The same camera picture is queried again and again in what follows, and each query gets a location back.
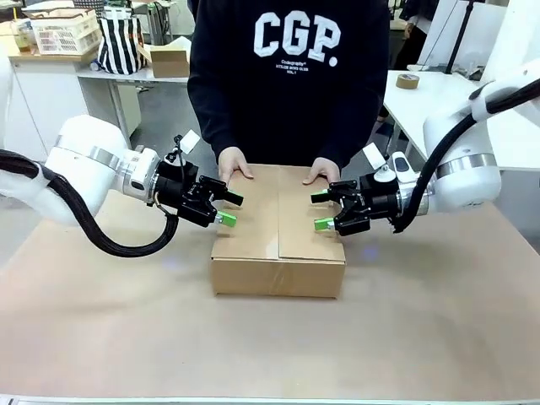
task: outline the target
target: metal ring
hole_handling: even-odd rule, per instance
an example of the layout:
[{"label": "metal ring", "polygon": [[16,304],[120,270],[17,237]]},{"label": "metal ring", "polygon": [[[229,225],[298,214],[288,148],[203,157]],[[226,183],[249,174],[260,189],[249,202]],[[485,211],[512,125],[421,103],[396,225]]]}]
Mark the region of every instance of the metal ring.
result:
[{"label": "metal ring", "polygon": [[472,154],[451,160],[437,168],[437,178],[452,175],[458,171],[470,170],[475,167],[496,166],[497,160],[493,154]]},{"label": "metal ring", "polygon": [[118,163],[120,162],[120,158],[118,156],[115,156],[111,152],[108,152],[102,148],[98,148],[96,146],[88,147],[88,148],[82,148],[85,150],[75,150],[75,148],[70,148],[67,145],[64,145],[63,137],[58,137],[57,144],[55,145],[56,148],[68,150],[70,152],[73,152],[75,154],[80,154],[81,156],[84,156],[85,158],[92,159],[98,163],[101,163],[102,165],[105,165],[113,170],[116,170],[118,167]]}]

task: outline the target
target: human hand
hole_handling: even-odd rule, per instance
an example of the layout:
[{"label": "human hand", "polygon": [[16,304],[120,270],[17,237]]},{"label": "human hand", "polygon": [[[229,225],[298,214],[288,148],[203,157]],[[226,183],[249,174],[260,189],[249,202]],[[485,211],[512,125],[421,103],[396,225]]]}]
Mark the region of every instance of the human hand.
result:
[{"label": "human hand", "polygon": [[414,24],[408,23],[407,27],[405,27],[405,30],[403,31],[403,36],[406,40],[408,40],[411,37],[411,32],[413,32]]},{"label": "human hand", "polygon": [[253,178],[246,157],[237,147],[231,146],[221,151],[218,157],[219,179],[229,184],[230,177],[235,170],[240,170],[244,177]]},{"label": "human hand", "polygon": [[311,166],[310,174],[307,175],[303,183],[307,186],[313,183],[318,176],[326,177],[328,183],[339,181],[339,167],[334,162],[325,158],[317,158]]}]

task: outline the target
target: striped bag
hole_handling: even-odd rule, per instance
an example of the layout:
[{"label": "striped bag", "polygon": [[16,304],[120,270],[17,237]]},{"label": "striped bag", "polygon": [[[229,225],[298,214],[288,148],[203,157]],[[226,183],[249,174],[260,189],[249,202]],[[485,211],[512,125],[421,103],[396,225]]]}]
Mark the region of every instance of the striped bag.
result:
[{"label": "striped bag", "polygon": [[108,73],[132,74],[147,65],[138,52],[143,45],[141,24],[132,19],[101,19],[101,39],[97,62]]}]

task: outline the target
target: white desk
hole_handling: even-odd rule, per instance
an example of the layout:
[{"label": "white desk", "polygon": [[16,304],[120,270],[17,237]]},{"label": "white desk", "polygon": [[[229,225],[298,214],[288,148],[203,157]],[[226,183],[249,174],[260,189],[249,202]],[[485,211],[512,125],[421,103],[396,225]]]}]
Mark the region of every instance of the white desk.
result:
[{"label": "white desk", "polygon": [[187,84],[188,78],[155,78],[154,71],[151,67],[146,67],[139,70],[134,74],[122,75],[122,74],[112,74],[105,71],[94,72],[89,67],[81,67],[77,71],[77,76],[79,82],[84,84],[84,87],[87,89],[95,88],[96,91],[93,92],[97,97],[100,96],[99,84],[106,85],[109,93],[111,94],[112,103],[114,106],[114,112],[116,113],[116,119],[118,122],[118,127],[121,129],[124,137],[129,139],[131,130],[128,125],[128,119],[126,113],[129,113],[125,108],[122,108],[121,95],[118,89],[119,85],[125,84],[139,84],[139,83],[180,83]]},{"label": "white desk", "polygon": [[[401,73],[405,72],[388,73],[385,107],[411,144],[427,159],[425,119],[447,103],[466,99],[477,85],[459,75],[415,72],[420,77],[419,87],[404,90],[396,87],[397,75]],[[488,128],[495,158],[502,170],[540,171],[540,128],[514,111],[489,119]]]},{"label": "white desk", "polygon": [[146,67],[134,74],[122,75],[112,74],[105,71],[94,72],[89,67],[84,67],[77,72],[80,78],[98,78],[101,80],[114,80],[115,82],[143,83],[143,82],[165,82],[187,84],[188,78],[155,78],[151,67]]},{"label": "white desk", "polygon": [[7,10],[8,8],[20,7],[23,4],[21,2],[12,2],[11,0],[0,0],[0,10]]}]

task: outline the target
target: white crate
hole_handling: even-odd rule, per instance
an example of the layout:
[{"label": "white crate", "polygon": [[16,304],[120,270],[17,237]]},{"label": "white crate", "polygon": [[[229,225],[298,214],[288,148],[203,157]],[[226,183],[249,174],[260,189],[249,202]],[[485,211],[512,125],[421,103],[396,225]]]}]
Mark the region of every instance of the white crate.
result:
[{"label": "white crate", "polygon": [[27,12],[42,55],[84,55],[101,41],[95,11],[53,8]]}]

